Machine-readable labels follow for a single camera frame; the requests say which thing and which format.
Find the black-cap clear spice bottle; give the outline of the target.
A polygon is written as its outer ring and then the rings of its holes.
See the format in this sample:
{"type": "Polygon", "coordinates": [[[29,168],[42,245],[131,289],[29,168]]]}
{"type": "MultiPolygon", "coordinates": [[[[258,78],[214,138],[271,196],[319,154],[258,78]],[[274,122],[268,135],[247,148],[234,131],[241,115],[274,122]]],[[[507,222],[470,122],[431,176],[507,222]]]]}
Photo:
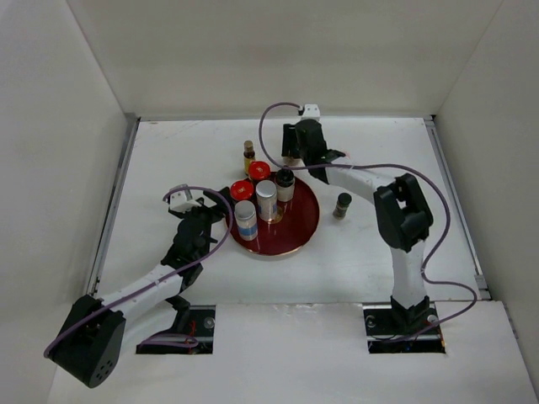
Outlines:
{"type": "Polygon", "coordinates": [[[277,199],[286,203],[293,199],[295,191],[295,175],[290,169],[282,168],[275,175],[277,199]]]}

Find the peppercorn jar blue label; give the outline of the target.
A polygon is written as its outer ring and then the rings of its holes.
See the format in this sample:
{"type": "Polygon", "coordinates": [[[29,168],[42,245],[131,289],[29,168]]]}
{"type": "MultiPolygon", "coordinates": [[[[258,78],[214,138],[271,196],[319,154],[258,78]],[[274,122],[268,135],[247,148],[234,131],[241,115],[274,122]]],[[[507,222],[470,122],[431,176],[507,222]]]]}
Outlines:
{"type": "Polygon", "coordinates": [[[234,210],[239,236],[247,242],[258,236],[257,211],[248,200],[237,202],[234,210]]]}

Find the peppercorn jar silver lid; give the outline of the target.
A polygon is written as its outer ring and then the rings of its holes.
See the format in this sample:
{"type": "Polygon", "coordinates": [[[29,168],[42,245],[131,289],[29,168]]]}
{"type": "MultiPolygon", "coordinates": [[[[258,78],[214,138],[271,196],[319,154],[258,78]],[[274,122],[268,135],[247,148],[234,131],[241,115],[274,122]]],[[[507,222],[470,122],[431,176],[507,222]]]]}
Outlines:
{"type": "Polygon", "coordinates": [[[274,221],[277,216],[277,188],[270,180],[260,181],[255,189],[258,213],[261,220],[274,221]]]}

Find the red-lid chili sauce jar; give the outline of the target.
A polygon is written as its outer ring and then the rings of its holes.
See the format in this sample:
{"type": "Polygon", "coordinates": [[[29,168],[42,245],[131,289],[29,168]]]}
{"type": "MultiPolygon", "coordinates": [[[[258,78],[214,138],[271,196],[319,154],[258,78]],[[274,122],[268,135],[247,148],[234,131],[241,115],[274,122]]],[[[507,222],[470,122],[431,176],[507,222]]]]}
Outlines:
{"type": "Polygon", "coordinates": [[[235,202],[251,200],[254,193],[253,184],[247,180],[238,180],[230,187],[230,195],[235,202]]]}

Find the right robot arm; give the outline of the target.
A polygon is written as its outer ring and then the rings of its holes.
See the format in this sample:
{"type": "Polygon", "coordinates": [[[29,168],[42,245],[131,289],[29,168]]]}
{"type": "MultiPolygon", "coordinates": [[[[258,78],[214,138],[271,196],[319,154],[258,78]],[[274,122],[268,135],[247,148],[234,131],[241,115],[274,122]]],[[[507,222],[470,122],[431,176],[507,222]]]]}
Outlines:
{"type": "Polygon", "coordinates": [[[321,124],[313,119],[283,125],[281,156],[302,160],[312,177],[373,204],[378,232],[392,255],[390,320],[397,331],[412,332],[430,306],[421,266],[434,223],[417,178],[409,173],[389,177],[360,168],[343,152],[327,147],[321,124]]]}

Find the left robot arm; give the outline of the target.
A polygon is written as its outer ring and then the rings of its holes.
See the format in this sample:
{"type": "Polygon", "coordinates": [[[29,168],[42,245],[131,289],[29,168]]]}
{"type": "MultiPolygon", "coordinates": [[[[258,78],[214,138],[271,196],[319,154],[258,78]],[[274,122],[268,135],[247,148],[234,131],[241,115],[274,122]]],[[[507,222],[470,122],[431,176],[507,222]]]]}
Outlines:
{"type": "Polygon", "coordinates": [[[202,263],[224,243],[211,235],[214,224],[233,217],[232,196],[219,191],[179,185],[163,200],[179,218],[172,245],[149,273],[102,297],[83,295],[69,311],[57,337],[45,348],[46,359],[88,388],[101,385],[120,357],[126,326],[156,305],[175,300],[200,276],[202,263]]]}

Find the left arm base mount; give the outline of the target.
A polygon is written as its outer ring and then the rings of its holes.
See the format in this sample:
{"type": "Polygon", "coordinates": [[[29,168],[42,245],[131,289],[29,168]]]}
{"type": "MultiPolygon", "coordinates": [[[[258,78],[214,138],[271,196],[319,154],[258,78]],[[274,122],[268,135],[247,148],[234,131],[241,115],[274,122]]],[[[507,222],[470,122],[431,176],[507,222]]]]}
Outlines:
{"type": "Polygon", "coordinates": [[[213,354],[216,307],[192,305],[185,298],[166,299],[165,314],[171,323],[136,345],[139,355],[213,354]]]}

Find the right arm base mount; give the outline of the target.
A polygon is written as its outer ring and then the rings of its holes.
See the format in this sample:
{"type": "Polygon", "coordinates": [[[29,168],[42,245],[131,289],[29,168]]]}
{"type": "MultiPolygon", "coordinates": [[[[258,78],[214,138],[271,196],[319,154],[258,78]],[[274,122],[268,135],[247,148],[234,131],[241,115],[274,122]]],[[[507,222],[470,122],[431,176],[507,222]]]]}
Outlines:
{"type": "Polygon", "coordinates": [[[431,303],[419,321],[399,324],[390,305],[363,306],[367,349],[370,354],[444,354],[445,341],[437,322],[438,312],[431,303]]]}

